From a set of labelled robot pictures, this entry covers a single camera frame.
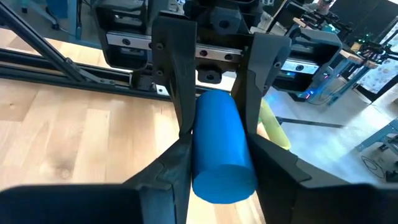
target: yellow foam cylinder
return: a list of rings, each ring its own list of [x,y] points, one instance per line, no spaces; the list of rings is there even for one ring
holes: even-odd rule
[[[289,150],[292,147],[284,130],[280,126],[274,113],[264,99],[261,100],[259,120],[266,130],[268,140],[286,150]]]

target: desk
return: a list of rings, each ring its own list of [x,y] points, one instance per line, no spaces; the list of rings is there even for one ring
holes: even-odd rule
[[[294,24],[290,28],[290,30],[287,32],[287,35],[291,33],[292,30],[298,28],[298,27],[303,27],[306,29],[312,29],[304,21],[302,21],[299,18],[293,18]],[[335,69],[333,69],[333,73],[329,76],[329,79],[325,82],[323,82],[319,87],[318,91],[316,91],[314,94],[310,95],[309,101],[312,101],[316,98],[319,98],[320,95],[323,93],[324,89],[326,86],[332,82],[334,79],[338,78],[341,73],[343,73],[349,65],[355,64],[355,65],[361,65],[364,63],[364,59],[361,58],[360,56],[356,54],[352,54],[351,52],[347,52],[345,50],[340,51],[340,55],[344,57],[344,60],[342,60]],[[330,106],[332,105],[336,100],[338,100],[344,93],[346,93],[351,87],[353,87],[370,69],[377,68],[377,64],[372,62],[372,61],[366,61],[363,65],[364,67],[354,76],[351,78],[350,81],[347,82],[347,84],[338,90],[336,93],[333,94],[333,96],[330,98],[330,100],[327,102],[327,104]]]
[[[12,31],[0,29],[0,36],[0,48],[38,55]],[[101,50],[47,41],[75,62],[109,68]],[[21,184],[121,183],[178,138],[170,102],[3,79],[0,93],[0,191]],[[258,131],[266,136],[264,127]],[[187,223],[265,222],[256,194],[214,205],[191,192]]]

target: metal bracket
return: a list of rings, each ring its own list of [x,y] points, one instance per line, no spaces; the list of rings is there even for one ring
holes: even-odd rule
[[[180,136],[195,120],[195,50],[197,23],[161,12],[152,25],[154,81],[165,86],[173,101]]]
[[[114,80],[110,80],[107,78],[99,78],[93,74],[91,74],[90,72],[86,72],[83,69],[81,69],[77,64],[75,64],[73,62],[72,59],[70,58],[66,58],[65,62],[67,64],[69,64],[74,70],[76,70],[82,77],[86,78],[86,81],[88,82],[95,82],[95,83],[102,83],[102,84],[107,84],[107,85],[114,85],[115,81]]]
[[[246,133],[256,134],[261,98],[278,76],[290,55],[291,39],[255,33],[252,45],[243,53],[231,90]]]

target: foam roller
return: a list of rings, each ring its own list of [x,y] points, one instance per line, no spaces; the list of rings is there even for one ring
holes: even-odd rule
[[[210,203],[235,203],[257,188],[242,121],[232,97],[214,90],[197,99],[193,191]]]

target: bolt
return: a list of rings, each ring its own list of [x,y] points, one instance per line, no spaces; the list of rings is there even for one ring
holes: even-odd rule
[[[122,43],[124,44],[124,45],[130,45],[130,40],[127,40],[127,39],[123,39],[122,40]]]
[[[282,65],[281,62],[276,62],[276,63],[274,64],[274,67],[275,67],[275,68],[279,68],[281,65]]]
[[[229,27],[229,22],[228,21],[220,21],[218,26],[220,26],[223,29],[227,29]]]
[[[163,48],[164,48],[164,46],[163,46],[162,43],[157,43],[157,44],[156,44],[156,49],[157,49],[157,50],[163,50]]]
[[[232,60],[232,55],[231,54],[227,54],[225,55],[225,60]]]
[[[200,56],[202,56],[202,57],[206,57],[206,56],[207,56],[207,51],[206,51],[206,50],[201,50],[201,51],[199,52],[199,54],[200,54]]]

